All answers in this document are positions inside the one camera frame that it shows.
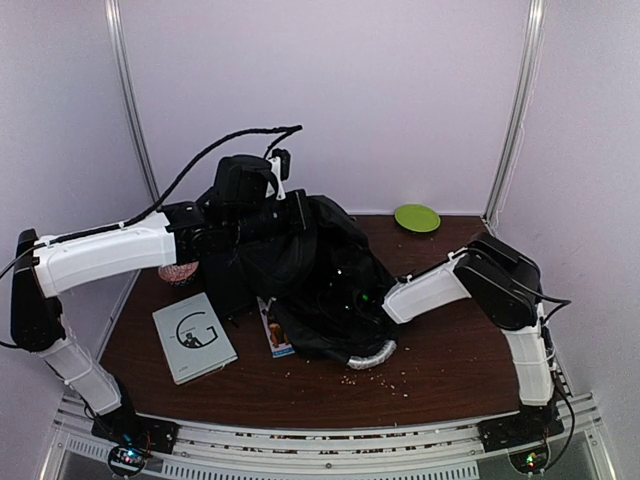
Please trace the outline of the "grey book letter G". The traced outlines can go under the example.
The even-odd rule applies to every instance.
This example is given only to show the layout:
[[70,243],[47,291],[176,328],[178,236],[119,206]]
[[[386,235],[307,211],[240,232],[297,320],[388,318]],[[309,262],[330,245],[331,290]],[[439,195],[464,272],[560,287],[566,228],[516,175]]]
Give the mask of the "grey book letter G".
[[205,293],[157,310],[152,317],[176,385],[186,384],[238,359]]

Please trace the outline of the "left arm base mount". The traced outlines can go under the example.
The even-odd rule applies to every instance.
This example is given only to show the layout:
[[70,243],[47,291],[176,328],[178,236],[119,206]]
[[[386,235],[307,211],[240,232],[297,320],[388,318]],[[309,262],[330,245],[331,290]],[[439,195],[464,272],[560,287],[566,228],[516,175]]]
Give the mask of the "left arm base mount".
[[106,462],[109,469],[119,477],[140,474],[154,453],[173,452],[179,431],[177,423],[148,417],[142,417],[140,422],[141,434],[134,439],[126,435],[118,437],[99,420],[93,421],[91,434],[114,443]]

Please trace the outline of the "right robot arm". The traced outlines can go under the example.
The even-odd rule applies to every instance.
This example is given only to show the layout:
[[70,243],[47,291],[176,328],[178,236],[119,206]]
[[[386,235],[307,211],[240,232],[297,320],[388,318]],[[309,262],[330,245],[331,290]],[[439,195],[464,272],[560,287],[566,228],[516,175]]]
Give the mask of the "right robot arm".
[[389,285],[343,287],[354,295],[343,310],[380,312],[384,320],[403,325],[446,305],[473,301],[506,338],[519,396],[512,430],[519,440],[530,442],[558,418],[560,393],[548,324],[572,303],[544,293],[541,279],[533,259],[482,232],[417,275],[395,277]]

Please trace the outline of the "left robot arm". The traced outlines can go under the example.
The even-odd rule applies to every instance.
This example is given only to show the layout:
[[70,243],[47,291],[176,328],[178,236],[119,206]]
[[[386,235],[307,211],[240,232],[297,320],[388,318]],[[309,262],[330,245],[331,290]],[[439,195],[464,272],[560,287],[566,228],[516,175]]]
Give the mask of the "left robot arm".
[[303,191],[288,192],[290,154],[223,158],[213,186],[195,202],[154,207],[139,220],[18,239],[12,273],[10,335],[15,346],[42,358],[78,393],[123,444],[144,433],[125,387],[104,370],[63,325],[59,294],[74,287],[151,267],[182,266],[276,233],[307,229]]

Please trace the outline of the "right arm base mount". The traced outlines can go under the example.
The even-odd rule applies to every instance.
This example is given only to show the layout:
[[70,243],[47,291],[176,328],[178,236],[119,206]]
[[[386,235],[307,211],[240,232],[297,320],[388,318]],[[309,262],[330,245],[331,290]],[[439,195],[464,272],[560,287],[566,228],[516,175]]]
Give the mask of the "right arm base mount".
[[512,415],[481,421],[478,432],[484,451],[506,449],[511,466],[522,474],[541,474],[551,464],[549,438],[564,432],[552,407],[521,406]]

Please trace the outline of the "black backpack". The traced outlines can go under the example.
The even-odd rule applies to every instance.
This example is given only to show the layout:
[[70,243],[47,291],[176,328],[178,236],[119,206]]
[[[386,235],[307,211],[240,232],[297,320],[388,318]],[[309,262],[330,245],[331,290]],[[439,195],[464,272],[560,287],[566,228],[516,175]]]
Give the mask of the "black backpack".
[[383,364],[397,348],[397,328],[382,314],[349,313],[354,295],[343,287],[389,285],[394,276],[372,252],[367,234],[337,202],[307,196],[305,231],[240,240],[239,220],[226,216],[226,243],[199,261],[205,291],[225,314],[248,309],[260,297],[272,308],[294,349],[351,369]]

